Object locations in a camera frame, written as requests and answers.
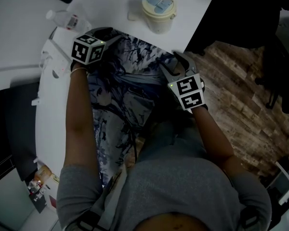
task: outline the white table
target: white table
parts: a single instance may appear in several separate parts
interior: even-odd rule
[[[110,26],[142,39],[163,50],[184,52],[211,0],[176,0],[177,17],[171,30],[163,35],[154,34],[142,21],[127,19],[129,5],[138,0],[73,0],[68,10],[85,16],[93,28]],[[53,40],[70,56],[76,32],[57,28]],[[36,115],[37,157],[51,171],[60,176],[65,157],[66,101],[70,77],[53,78],[51,67],[46,67],[40,80],[41,104]]]
[[[109,26],[171,53],[184,52],[211,0],[175,0],[177,16],[166,34],[150,31],[144,21],[129,21],[128,11],[139,11],[141,0],[73,0],[68,9],[85,16],[93,28]]]

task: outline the blue and white patterned cloth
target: blue and white patterned cloth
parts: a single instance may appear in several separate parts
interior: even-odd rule
[[[88,77],[103,185],[122,165],[167,83],[158,62],[173,69],[177,60],[160,48],[122,33]]]

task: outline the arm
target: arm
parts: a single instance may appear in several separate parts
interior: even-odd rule
[[[74,69],[81,67],[76,63]],[[87,74],[79,69],[71,75],[66,105],[66,157],[64,166],[80,165],[99,177],[93,114]]]
[[[238,192],[240,203],[259,213],[261,230],[267,230],[272,208],[269,194],[256,177],[247,172],[234,155],[233,148],[204,107],[192,109],[203,144],[212,162],[224,170]]]
[[[204,147],[213,163],[228,176],[245,172],[233,148],[209,112],[202,106],[192,109]]]
[[[87,74],[79,69],[71,75],[66,105],[66,157],[57,193],[61,227],[90,210],[102,194],[97,165]]]

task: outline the bottle cap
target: bottle cap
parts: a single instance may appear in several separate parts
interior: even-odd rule
[[[46,14],[46,19],[47,20],[52,20],[56,16],[56,12],[53,10],[49,10]]]

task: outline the label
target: label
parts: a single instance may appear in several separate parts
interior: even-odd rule
[[[66,28],[67,28],[68,30],[73,30],[73,29],[76,27],[77,23],[78,23],[78,18],[77,18],[75,15],[73,15],[73,16],[71,17],[71,19],[69,20]]]
[[[188,110],[204,104],[203,91],[199,74],[187,76],[168,84],[178,98],[182,108]]]

